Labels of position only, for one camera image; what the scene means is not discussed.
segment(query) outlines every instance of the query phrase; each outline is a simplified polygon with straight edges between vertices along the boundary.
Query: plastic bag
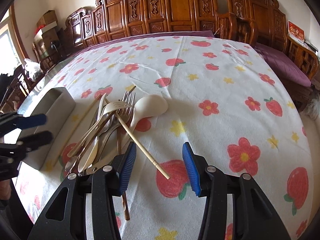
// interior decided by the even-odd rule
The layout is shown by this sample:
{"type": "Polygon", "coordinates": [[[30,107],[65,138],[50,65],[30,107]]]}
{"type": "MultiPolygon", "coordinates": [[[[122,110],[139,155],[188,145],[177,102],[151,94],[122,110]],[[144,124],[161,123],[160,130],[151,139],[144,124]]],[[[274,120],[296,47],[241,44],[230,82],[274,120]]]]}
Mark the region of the plastic bag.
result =
{"type": "Polygon", "coordinates": [[[40,64],[33,62],[28,58],[25,58],[24,61],[26,62],[24,68],[29,72],[29,77],[32,81],[36,81],[37,77],[43,73],[42,69],[40,68],[40,64]]]}

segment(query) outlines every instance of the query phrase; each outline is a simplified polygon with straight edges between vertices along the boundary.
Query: cardboard box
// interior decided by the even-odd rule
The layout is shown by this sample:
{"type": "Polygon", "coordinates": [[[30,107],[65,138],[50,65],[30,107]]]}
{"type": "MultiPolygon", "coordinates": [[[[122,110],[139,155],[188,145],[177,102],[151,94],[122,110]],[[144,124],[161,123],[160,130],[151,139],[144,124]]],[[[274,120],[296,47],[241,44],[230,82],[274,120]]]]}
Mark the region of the cardboard box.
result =
{"type": "Polygon", "coordinates": [[[58,22],[58,19],[57,19],[55,11],[49,10],[37,22],[37,27],[39,27],[41,25],[48,25],[53,22],[58,22]]]}

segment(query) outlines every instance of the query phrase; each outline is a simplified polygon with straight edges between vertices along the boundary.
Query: table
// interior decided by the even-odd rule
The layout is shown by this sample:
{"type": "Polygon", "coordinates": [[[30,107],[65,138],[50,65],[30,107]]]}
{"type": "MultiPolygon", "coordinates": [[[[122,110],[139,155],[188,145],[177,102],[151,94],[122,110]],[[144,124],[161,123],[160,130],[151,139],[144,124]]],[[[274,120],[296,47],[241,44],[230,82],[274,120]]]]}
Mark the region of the table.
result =
{"type": "MultiPolygon", "coordinates": [[[[54,163],[81,113],[99,94],[118,100],[133,85],[137,99],[157,94],[169,103],[165,114],[140,122],[135,134],[172,178],[165,180],[138,151],[127,190],[130,221],[124,220],[121,199],[114,199],[123,239],[197,238],[205,199],[197,198],[188,183],[181,153],[186,141],[195,154],[224,173],[250,173],[291,238],[301,235],[311,210],[313,167],[298,112],[252,47],[210,37],[141,38],[92,49],[44,87],[39,96],[65,86],[77,105],[43,169],[21,166],[16,188],[33,221],[66,175],[66,154],[87,130],[95,109],[54,163]]],[[[114,143],[110,141],[107,150],[114,143]]],[[[229,236],[231,208],[227,217],[229,236]]]]}

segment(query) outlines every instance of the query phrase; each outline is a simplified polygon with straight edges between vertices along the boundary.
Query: metal screw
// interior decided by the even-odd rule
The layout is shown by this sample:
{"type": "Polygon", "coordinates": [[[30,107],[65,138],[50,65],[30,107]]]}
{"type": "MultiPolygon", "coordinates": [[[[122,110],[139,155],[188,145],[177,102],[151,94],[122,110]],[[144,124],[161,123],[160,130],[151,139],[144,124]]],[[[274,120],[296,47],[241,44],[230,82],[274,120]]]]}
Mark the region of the metal screw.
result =
{"type": "Polygon", "coordinates": [[[102,168],[103,171],[108,172],[108,171],[112,171],[112,166],[110,165],[106,165],[102,168]]]}
{"type": "Polygon", "coordinates": [[[71,173],[68,175],[68,179],[75,179],[77,177],[77,174],[71,173]]]}
{"type": "Polygon", "coordinates": [[[248,174],[248,173],[242,174],[242,177],[243,177],[244,179],[246,179],[246,180],[250,180],[250,179],[251,179],[251,175],[248,174]]]}
{"type": "Polygon", "coordinates": [[[213,167],[213,166],[208,166],[207,167],[207,171],[213,173],[213,172],[216,172],[217,169],[215,167],[213,167]]]}

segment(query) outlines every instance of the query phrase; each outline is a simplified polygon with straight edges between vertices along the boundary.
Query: blue gripper pad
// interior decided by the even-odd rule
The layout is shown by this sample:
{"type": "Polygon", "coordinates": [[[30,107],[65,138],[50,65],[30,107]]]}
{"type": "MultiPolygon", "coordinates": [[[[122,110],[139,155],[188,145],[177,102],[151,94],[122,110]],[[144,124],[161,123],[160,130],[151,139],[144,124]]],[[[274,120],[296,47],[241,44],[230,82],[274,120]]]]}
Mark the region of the blue gripper pad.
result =
{"type": "Polygon", "coordinates": [[[194,155],[188,142],[184,143],[182,146],[182,158],[187,169],[192,191],[196,193],[196,196],[199,196],[201,188],[200,176],[194,160],[196,156],[194,155]]]}
{"type": "Polygon", "coordinates": [[[131,176],[132,168],[134,165],[134,161],[136,160],[137,156],[137,146],[135,143],[130,143],[129,147],[125,155],[128,155],[123,166],[121,172],[119,173],[119,191],[121,195],[127,190],[129,179],[131,176]]]}

